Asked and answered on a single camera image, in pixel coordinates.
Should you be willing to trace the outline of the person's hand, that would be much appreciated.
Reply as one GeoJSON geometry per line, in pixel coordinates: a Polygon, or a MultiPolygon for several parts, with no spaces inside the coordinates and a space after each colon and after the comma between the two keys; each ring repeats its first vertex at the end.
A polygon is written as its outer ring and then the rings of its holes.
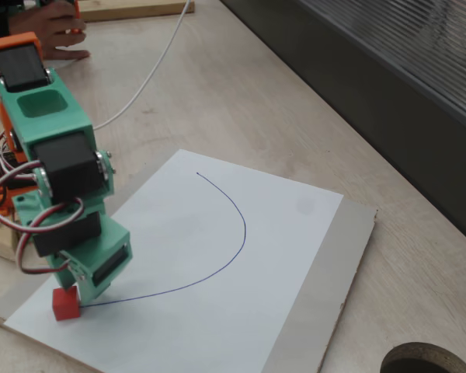
{"type": "Polygon", "coordinates": [[[86,24],[77,16],[76,8],[66,1],[54,1],[9,17],[11,35],[33,32],[40,41],[43,58],[68,61],[88,58],[87,50],[67,50],[82,43],[86,24]]]}

